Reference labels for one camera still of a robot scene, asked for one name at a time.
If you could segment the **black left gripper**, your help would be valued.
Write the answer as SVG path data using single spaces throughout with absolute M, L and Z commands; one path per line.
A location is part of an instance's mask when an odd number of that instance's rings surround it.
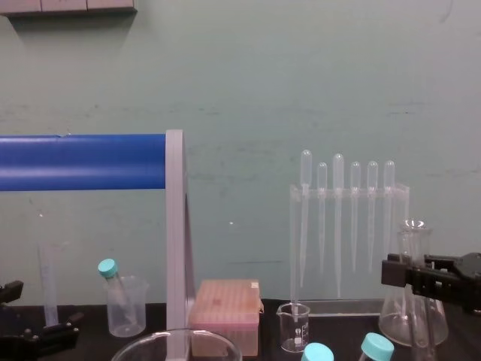
M 75 348 L 84 314 L 72 314 L 63 323 L 37 331 L 37 326 L 27 316 L 7 306 L 20 299 L 23 285 L 22 281 L 12 281 L 0 286 L 1 360 L 37 360 L 37 356 Z

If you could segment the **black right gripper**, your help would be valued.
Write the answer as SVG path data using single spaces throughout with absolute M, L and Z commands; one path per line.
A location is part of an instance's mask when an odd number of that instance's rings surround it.
M 442 302 L 465 302 L 465 275 L 458 268 L 460 257 L 421 255 L 415 258 L 405 254 L 390 253 L 383 260 L 381 283 L 393 287 L 410 286 L 416 296 Z M 468 308 L 480 313 L 480 253 L 469 253 L 465 262 Z

